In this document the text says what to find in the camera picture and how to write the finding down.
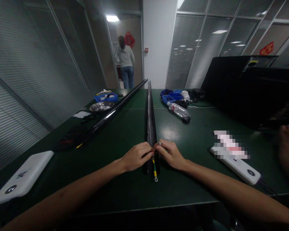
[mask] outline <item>floor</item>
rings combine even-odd
[[[120,83],[120,88],[124,89],[123,81],[119,79],[119,83]]]

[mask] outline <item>water bottle cap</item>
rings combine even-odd
[[[188,123],[188,122],[190,121],[190,118],[189,118],[188,116],[186,116],[186,117],[184,117],[184,118],[182,119],[182,121],[183,121],[184,123]]]

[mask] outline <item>white power strip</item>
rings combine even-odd
[[[46,151],[30,156],[0,189],[0,204],[26,195],[53,154],[52,151]]]
[[[211,153],[219,153],[222,156],[229,156],[229,151],[225,151],[224,147],[212,147],[210,149]],[[229,167],[232,171],[234,171],[242,180],[244,180],[249,185],[255,185],[259,181],[261,174],[252,168],[250,165],[245,163],[241,159],[219,159],[222,161],[227,167]]]

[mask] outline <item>dark hair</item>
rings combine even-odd
[[[118,37],[118,41],[119,41],[119,46],[122,50],[124,50],[125,48],[125,40],[124,40],[124,37],[121,35]]]

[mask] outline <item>stainless steel bowl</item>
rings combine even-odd
[[[113,102],[104,101],[104,102],[99,102],[99,103],[91,105],[89,110],[92,112],[104,112],[104,111],[111,109],[113,106],[114,106]]]

